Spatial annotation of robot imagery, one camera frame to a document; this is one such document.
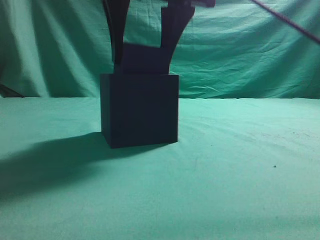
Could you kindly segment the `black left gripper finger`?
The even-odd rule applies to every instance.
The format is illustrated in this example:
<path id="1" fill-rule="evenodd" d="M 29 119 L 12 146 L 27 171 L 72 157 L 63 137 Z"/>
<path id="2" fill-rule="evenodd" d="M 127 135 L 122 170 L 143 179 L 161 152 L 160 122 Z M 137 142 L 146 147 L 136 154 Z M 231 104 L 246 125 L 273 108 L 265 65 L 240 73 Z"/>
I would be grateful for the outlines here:
<path id="1" fill-rule="evenodd" d="M 194 15 L 191 5 L 169 4 L 161 8 L 160 73 L 168 74 L 176 46 Z"/>

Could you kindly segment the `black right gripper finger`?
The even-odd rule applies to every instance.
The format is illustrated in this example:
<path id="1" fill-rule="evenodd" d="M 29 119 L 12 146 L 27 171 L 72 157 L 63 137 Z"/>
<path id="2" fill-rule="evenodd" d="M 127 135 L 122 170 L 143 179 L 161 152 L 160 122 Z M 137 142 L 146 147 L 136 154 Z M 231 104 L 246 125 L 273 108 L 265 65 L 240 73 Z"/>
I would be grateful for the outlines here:
<path id="1" fill-rule="evenodd" d="M 124 33 L 130 0 L 102 0 L 104 14 L 108 24 L 113 72 L 121 70 Z"/>

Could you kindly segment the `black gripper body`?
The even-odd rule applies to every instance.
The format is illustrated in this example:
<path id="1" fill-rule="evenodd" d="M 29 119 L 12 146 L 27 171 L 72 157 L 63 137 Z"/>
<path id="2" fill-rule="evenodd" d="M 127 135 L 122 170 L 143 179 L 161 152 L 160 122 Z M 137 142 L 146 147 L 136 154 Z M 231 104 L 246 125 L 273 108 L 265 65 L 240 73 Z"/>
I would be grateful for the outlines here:
<path id="1" fill-rule="evenodd" d="M 167 0 L 169 5 L 214 8 L 216 0 Z"/>

